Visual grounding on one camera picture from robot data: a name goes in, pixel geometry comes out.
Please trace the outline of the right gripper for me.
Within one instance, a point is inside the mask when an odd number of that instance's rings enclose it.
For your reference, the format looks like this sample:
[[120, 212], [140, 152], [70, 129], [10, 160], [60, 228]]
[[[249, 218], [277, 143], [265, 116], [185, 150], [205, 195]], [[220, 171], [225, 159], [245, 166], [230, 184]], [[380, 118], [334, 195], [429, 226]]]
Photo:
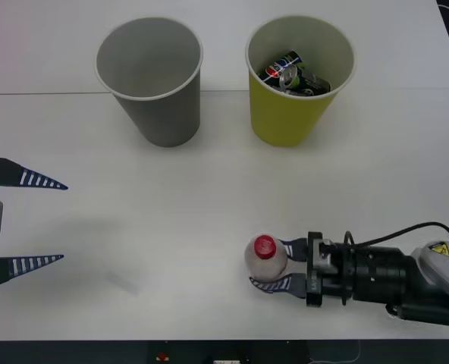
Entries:
[[309, 232], [307, 239], [279, 240], [281, 254], [294, 262], [306, 261], [306, 274], [290, 273], [275, 281], [249, 277], [250, 283], [264, 293], [288, 293], [306, 299], [307, 306], [320, 307], [323, 296], [340, 298], [345, 306], [352, 296], [352, 234], [347, 231], [343, 243], [332, 243], [322, 233]]

